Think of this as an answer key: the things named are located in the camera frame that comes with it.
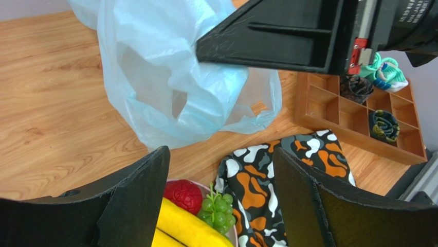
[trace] red clip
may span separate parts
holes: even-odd
[[[351,53],[350,58],[350,68],[348,69],[349,75],[357,75],[360,73],[360,65],[357,65],[359,62],[360,50],[366,48],[367,44],[367,39],[357,38],[354,41],[353,52]]]

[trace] red textured ball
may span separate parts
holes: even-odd
[[[199,187],[188,180],[168,182],[164,197],[194,215],[199,212],[203,200]]]

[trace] yellow banana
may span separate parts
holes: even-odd
[[[184,247],[184,245],[155,228],[151,247]]]
[[[233,247],[233,244],[198,217],[163,198],[157,228],[187,247]]]

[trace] camouflage cloth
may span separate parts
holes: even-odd
[[[277,147],[310,166],[355,185],[341,146],[330,130],[294,135],[234,151],[221,161],[215,189],[234,198],[240,247],[287,246],[283,216],[273,183],[272,153]]]

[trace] white wall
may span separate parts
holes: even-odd
[[[438,150],[438,58],[414,68],[404,52],[388,51],[380,54],[397,60],[405,77],[412,80],[425,145],[431,151]]]
[[[0,21],[70,9],[67,0],[0,0]]]

